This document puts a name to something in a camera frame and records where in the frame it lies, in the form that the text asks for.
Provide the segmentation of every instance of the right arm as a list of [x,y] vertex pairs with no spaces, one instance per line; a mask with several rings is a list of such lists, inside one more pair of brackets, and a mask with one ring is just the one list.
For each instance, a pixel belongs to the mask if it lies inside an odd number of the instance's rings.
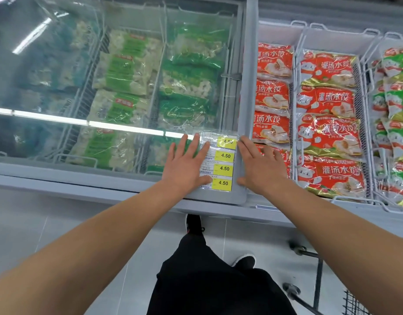
[[403,238],[299,187],[271,148],[263,157],[244,136],[238,147],[246,172],[238,183],[292,221],[373,315],[403,315]]

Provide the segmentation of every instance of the black shoe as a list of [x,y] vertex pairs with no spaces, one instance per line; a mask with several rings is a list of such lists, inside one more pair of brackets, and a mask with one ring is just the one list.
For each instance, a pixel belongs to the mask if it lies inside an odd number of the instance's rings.
[[186,214],[187,233],[202,235],[204,227],[202,227],[202,218],[199,215]]
[[256,258],[253,254],[245,254],[233,263],[232,267],[239,271],[250,270],[254,268]]

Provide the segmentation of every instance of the tile grout line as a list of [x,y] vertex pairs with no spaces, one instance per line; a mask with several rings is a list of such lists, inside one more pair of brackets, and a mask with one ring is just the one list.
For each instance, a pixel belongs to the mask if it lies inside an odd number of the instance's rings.
[[228,224],[228,219],[225,219],[225,234],[223,235],[223,251],[222,251],[222,260],[225,256],[225,242],[226,242],[226,225]]
[[118,311],[120,310],[121,296],[123,295],[125,277],[127,276],[127,269],[128,268],[129,268],[129,263],[127,263],[127,265],[125,266],[125,274],[124,274],[123,286],[121,287],[120,299],[118,300],[117,312],[115,313],[116,315],[118,315]]
[[41,230],[41,234],[40,234],[40,237],[38,238],[37,247],[35,248],[34,253],[36,253],[36,252],[37,252],[37,250],[38,250],[38,246],[40,245],[40,240],[41,240],[41,237],[43,236],[43,233],[44,233],[44,228],[45,228],[45,225],[46,225],[46,223],[47,223],[47,219],[48,219],[48,216],[45,218],[44,225],[43,225],[43,229]]

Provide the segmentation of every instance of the black pants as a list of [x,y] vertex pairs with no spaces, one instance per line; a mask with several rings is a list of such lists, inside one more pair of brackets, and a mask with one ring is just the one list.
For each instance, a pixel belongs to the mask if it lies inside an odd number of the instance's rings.
[[[228,314],[226,305],[232,300],[238,302],[248,294],[261,297],[265,303],[271,304],[272,314],[296,315],[286,294],[265,270],[236,270],[206,245],[204,236],[189,233],[182,238],[174,254],[162,264],[157,274],[148,314],[166,314],[167,310],[183,308],[186,301],[180,301],[180,304],[173,302],[177,295],[186,296],[187,300],[192,299],[189,304],[197,305],[197,309],[182,313],[196,314],[200,311],[213,314],[215,312],[212,308],[206,308],[204,303],[210,306],[218,303],[216,309],[221,309],[219,313]],[[174,310],[174,313],[181,314],[178,310]]]

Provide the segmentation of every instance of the yellow price label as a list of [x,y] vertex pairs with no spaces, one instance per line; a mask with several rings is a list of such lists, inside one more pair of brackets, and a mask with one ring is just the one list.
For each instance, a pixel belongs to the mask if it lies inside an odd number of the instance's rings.
[[224,136],[217,138],[217,146],[221,148],[236,149],[236,139]]
[[233,166],[230,164],[218,164],[213,166],[214,175],[224,175],[225,177],[232,177]]
[[235,157],[235,153],[233,153],[233,152],[226,152],[226,151],[221,151],[221,150],[217,150],[215,152],[215,160],[233,163],[234,157]]
[[222,191],[231,191],[232,190],[232,180],[213,178],[212,189],[222,190]]

